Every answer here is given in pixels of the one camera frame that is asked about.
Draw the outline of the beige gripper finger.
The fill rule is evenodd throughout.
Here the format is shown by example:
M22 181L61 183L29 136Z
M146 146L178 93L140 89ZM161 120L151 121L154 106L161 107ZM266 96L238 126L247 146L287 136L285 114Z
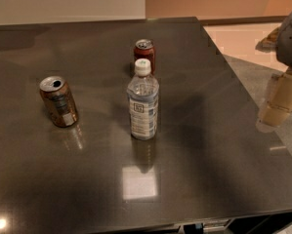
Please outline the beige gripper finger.
M260 107L258 125L279 127L292 113L292 67L273 74L269 80L265 101Z
M262 46L264 48L274 48L276 46L278 33L279 28L274 29L267 37L262 40Z

